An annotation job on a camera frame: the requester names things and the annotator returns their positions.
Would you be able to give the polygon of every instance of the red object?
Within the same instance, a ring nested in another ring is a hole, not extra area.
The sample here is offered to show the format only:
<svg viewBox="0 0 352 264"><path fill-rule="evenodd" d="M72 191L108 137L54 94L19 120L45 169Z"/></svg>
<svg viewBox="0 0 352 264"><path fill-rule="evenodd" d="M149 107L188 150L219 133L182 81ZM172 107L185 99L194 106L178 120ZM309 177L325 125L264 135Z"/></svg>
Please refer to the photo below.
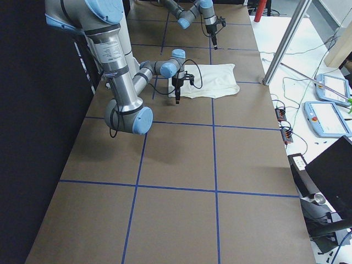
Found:
<svg viewBox="0 0 352 264"><path fill-rule="evenodd" d="M259 0L259 5L258 5L258 8L257 8L257 11L255 12L255 18L254 18L254 22L259 22L261 17L262 17L262 14L263 14L263 11L264 11L264 8L266 6L266 1L267 0Z"/></svg>

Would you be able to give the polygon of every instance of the blue joint cap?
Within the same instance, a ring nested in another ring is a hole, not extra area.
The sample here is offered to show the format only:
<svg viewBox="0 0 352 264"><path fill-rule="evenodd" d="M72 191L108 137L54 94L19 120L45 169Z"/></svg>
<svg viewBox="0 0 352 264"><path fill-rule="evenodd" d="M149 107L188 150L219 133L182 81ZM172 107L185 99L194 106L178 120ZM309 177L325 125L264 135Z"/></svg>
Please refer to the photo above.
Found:
<svg viewBox="0 0 352 264"><path fill-rule="evenodd" d="M132 133L144 135L153 123L153 112L149 107L143 107L137 114L132 125Z"/></svg>
<svg viewBox="0 0 352 264"><path fill-rule="evenodd" d="M203 9L211 8L213 6L212 0L200 0L200 7Z"/></svg>
<svg viewBox="0 0 352 264"><path fill-rule="evenodd" d="M118 24L123 17L123 5L120 0L84 0L95 16L107 24Z"/></svg>
<svg viewBox="0 0 352 264"><path fill-rule="evenodd" d="M181 28L186 29L188 28L191 24L189 24L187 19L180 18L177 20L177 23L181 26Z"/></svg>
<svg viewBox="0 0 352 264"><path fill-rule="evenodd" d="M70 24L67 24L65 22L62 22L58 19L55 19L47 14L45 14L46 17L46 24L48 26L52 26L58 30L66 31L66 32L71 32L77 35L84 35L83 30L78 29L77 27L74 27Z"/></svg>
<svg viewBox="0 0 352 264"><path fill-rule="evenodd" d="M165 78L171 78L172 76L174 76L176 74L176 72L177 72L176 65L171 62L165 62L160 67L160 73Z"/></svg>
<svg viewBox="0 0 352 264"><path fill-rule="evenodd" d="M171 56L175 58L185 59L186 52L183 49L177 48L172 51Z"/></svg>

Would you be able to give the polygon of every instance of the tablet screen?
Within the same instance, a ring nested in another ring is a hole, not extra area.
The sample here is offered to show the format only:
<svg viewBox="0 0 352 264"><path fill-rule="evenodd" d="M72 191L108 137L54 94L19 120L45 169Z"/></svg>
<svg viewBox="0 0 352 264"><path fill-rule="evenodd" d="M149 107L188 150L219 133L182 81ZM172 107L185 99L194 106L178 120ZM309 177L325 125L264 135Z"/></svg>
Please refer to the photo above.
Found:
<svg viewBox="0 0 352 264"><path fill-rule="evenodd" d="M325 76L324 77L324 84L328 86L329 88L335 90L336 92L346 95L346 90L345 90L345 81L336 79L333 77ZM333 93L332 91L324 89L324 95L326 98L334 99L336 101L340 102L346 102L346 99L342 98L341 96L338 96L336 93Z"/></svg>
<svg viewBox="0 0 352 264"><path fill-rule="evenodd" d="M312 103L311 105L324 133L346 134L348 132L331 103Z"/></svg>

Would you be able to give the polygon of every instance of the white table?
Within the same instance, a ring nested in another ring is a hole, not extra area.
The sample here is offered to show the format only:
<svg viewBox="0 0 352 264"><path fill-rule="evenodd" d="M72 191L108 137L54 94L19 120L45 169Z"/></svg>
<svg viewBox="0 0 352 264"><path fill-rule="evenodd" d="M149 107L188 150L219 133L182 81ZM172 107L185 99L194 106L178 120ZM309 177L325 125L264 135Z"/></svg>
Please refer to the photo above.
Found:
<svg viewBox="0 0 352 264"><path fill-rule="evenodd" d="M268 54L275 52L278 45L285 33L285 30L290 22L290 18L282 17L262 17L259 23L253 21L254 17L251 16L251 23L253 26L255 38L258 45L258 50L261 52L262 64L264 71L266 72L269 68L270 62L273 58L273 54ZM283 63L298 70L299 72L313 77L317 67L320 64L321 59L327 53L327 48L320 39L317 31L312 25L308 18L304 18L288 48L286 55L283 58ZM343 78L340 70L335 68L329 68L322 61L319 69L319 73L327 73L331 76L336 76ZM297 107L298 105L292 101L289 101L284 97L283 90L283 78L289 77L294 79L304 79L301 75L294 73L293 71L287 69L284 66L280 66L269 85L270 92L272 93L272 99L277 99L283 101L288 106ZM308 144L307 152L304 155L307 163L311 162L315 157L322 153L325 149L331 146L337 139L333 138L321 138L317 137L316 134L309 127L306 118L303 114L303 103L306 101L317 101L315 95L315 85L309 83L309 81L295 81L290 79L285 79L285 95L296 101L301 102L301 107L297 111L294 108L288 108L286 111L287 120L294 128L294 133L300 135ZM351 118L352 115L348 114L348 109L339 107L342 116L344 118ZM347 121L348 126L352 129L352 122ZM288 144L286 152L287 155L295 153L305 152L306 145L302 139L293 135L294 142ZM326 259L329 257L328 253L325 255L318 255L319 248L315 243L312 242L312 248L315 252L315 257L317 263L326 263ZM352 262L352 246L343 246L339 252L338 257L335 259L334 263L339 262Z"/></svg>

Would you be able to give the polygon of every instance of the brown table surface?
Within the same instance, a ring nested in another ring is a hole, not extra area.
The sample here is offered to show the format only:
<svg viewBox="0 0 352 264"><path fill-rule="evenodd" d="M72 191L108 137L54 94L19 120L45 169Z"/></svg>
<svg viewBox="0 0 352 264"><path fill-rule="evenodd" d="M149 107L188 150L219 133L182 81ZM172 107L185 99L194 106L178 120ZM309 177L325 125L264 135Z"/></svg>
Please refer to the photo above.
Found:
<svg viewBox="0 0 352 264"><path fill-rule="evenodd" d="M183 48L199 64L234 63L241 90L175 105L148 86L151 130L112 139L102 119L112 94L100 87L27 264L315 263L248 12L215 10L227 20L217 51L199 20L182 30L166 9L134 3L139 62Z"/></svg>

